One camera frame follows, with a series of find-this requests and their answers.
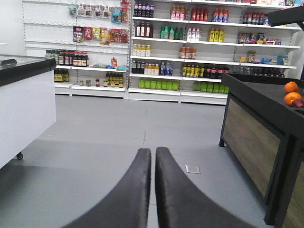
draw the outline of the yellow bottle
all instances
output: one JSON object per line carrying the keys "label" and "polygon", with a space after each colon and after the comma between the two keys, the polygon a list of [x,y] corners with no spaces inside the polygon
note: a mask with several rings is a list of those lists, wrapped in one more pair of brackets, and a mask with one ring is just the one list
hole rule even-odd
{"label": "yellow bottle", "polygon": [[224,30],[221,29],[221,30],[219,31],[218,41],[219,41],[219,42],[224,42],[224,37],[225,37]]}
{"label": "yellow bottle", "polygon": [[218,28],[214,32],[214,40],[213,42],[218,42],[219,41],[219,30]]}
{"label": "yellow bottle", "polygon": [[214,41],[214,28],[212,28],[211,30],[210,30],[210,32],[209,32],[209,39],[208,39],[208,41],[209,42],[213,42]]}

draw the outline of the shelf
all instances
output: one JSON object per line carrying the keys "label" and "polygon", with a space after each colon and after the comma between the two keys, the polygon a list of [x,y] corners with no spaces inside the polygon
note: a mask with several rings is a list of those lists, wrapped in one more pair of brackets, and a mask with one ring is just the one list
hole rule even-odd
{"label": "shelf", "polygon": [[224,43],[224,42],[208,42],[208,41],[187,41],[189,44],[207,44],[207,45],[223,45],[223,46],[243,46],[237,43]]}
{"label": "shelf", "polygon": [[250,3],[238,3],[238,2],[228,2],[228,1],[208,1],[208,0],[192,0],[192,3],[202,3],[207,5],[224,5],[232,7],[245,7],[250,6]]}
{"label": "shelf", "polygon": [[149,20],[149,21],[165,21],[165,22],[175,22],[175,23],[188,23],[188,20],[172,20],[164,18],[142,18],[142,17],[132,17],[133,20]]}
{"label": "shelf", "polygon": [[130,77],[148,77],[148,78],[161,78],[161,79],[169,79],[169,80],[182,80],[180,76],[163,76],[163,75],[142,75],[142,74],[129,74]]}
{"label": "shelf", "polygon": [[180,96],[181,93],[179,91],[172,90],[160,90],[160,89],[140,89],[140,88],[129,88],[129,93],[146,93],[146,94],[161,94],[161,95],[172,95],[172,96]]}
{"label": "shelf", "polygon": [[184,62],[184,59],[181,58],[165,58],[165,57],[142,57],[142,56],[130,56],[130,58],[136,58],[136,59],[151,59],[151,60],[160,60],[160,61],[171,61],[171,62]]}
{"label": "shelf", "polygon": [[132,39],[137,40],[150,40],[150,41],[160,41],[160,42],[172,42],[172,43],[187,43],[185,40],[176,39],[159,39],[159,38],[146,38],[146,37],[132,37]]}
{"label": "shelf", "polygon": [[201,82],[222,82],[221,79],[210,79],[210,78],[202,78],[202,77],[181,77],[182,80],[186,81],[201,81]]}
{"label": "shelf", "polygon": [[272,65],[272,64],[254,64],[254,63],[239,63],[240,66],[247,67],[271,67],[271,68],[282,68],[282,69],[296,69],[295,66],[285,66],[285,65]]}
{"label": "shelf", "polygon": [[189,24],[218,25],[218,26],[232,26],[232,27],[246,27],[246,24],[240,24],[240,23],[223,23],[223,22],[195,21],[195,20],[190,20],[190,21],[189,21]]}

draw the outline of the packaged snack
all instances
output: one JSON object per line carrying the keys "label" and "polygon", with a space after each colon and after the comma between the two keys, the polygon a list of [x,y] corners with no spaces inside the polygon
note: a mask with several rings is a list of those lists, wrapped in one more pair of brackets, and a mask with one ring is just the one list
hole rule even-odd
{"label": "packaged snack", "polygon": [[84,40],[93,40],[93,28],[84,27]]}
{"label": "packaged snack", "polygon": [[120,29],[116,29],[116,28],[111,29],[110,41],[111,42],[120,42],[119,41],[120,34],[121,34]]}
{"label": "packaged snack", "polygon": [[112,16],[111,21],[113,23],[121,23],[122,22],[122,11],[120,7],[112,8]]}
{"label": "packaged snack", "polygon": [[107,28],[101,28],[100,44],[110,45],[111,34]]}
{"label": "packaged snack", "polygon": [[73,17],[78,16],[78,11],[77,11],[77,5],[76,4],[69,4],[68,8],[69,8],[71,16],[73,16]]}
{"label": "packaged snack", "polygon": [[84,38],[84,27],[80,26],[73,26],[73,33],[74,33],[74,42],[82,42]]}
{"label": "packaged snack", "polygon": [[100,39],[100,28],[93,28],[93,39]]}
{"label": "packaged snack", "polygon": [[122,8],[122,23],[128,22],[128,8]]}

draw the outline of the white wall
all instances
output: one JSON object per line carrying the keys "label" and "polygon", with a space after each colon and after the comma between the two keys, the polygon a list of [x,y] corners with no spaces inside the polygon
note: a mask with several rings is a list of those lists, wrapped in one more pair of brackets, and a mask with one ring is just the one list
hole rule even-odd
{"label": "white wall", "polygon": [[0,54],[25,55],[22,2],[0,0],[0,5],[0,43],[7,43],[0,45]]}

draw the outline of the bottle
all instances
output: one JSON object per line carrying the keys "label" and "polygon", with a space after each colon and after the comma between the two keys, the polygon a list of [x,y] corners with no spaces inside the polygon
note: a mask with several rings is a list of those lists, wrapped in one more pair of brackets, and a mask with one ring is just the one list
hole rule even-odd
{"label": "bottle", "polygon": [[171,16],[170,16],[171,20],[175,20],[175,13],[176,13],[176,9],[175,6],[173,6],[171,9]]}
{"label": "bottle", "polygon": [[224,35],[225,35],[224,30],[221,29],[219,31],[219,34],[218,34],[218,41],[219,42],[224,42]]}
{"label": "bottle", "polygon": [[218,42],[219,41],[219,30],[218,28],[214,32],[214,40],[213,42]]}
{"label": "bottle", "polygon": [[215,8],[214,13],[213,13],[213,22],[218,22],[219,20],[219,11],[218,8]]}
{"label": "bottle", "polygon": [[168,26],[165,26],[165,29],[163,32],[163,39],[168,39],[168,38],[169,38]]}
{"label": "bottle", "polygon": [[133,14],[134,17],[138,17],[138,4],[135,2],[134,3],[134,14]]}
{"label": "bottle", "polygon": [[165,63],[161,62],[161,75],[162,76],[166,75],[165,71],[166,71]]}
{"label": "bottle", "polygon": [[174,27],[171,27],[171,29],[170,29],[169,39],[174,39]]}
{"label": "bottle", "polygon": [[212,28],[209,32],[209,38],[208,38],[209,42],[214,42],[214,33],[215,33],[214,28]]}
{"label": "bottle", "polygon": [[191,12],[191,20],[196,20],[196,8],[193,7],[192,12]]}
{"label": "bottle", "polygon": [[184,40],[184,29],[183,28],[180,29],[179,38],[180,38],[180,40]]}
{"label": "bottle", "polygon": [[147,45],[147,47],[146,47],[146,56],[147,57],[151,56],[151,45]]}
{"label": "bottle", "polygon": [[136,23],[135,36],[136,37],[140,37],[141,36],[141,25],[139,24],[139,22]]}

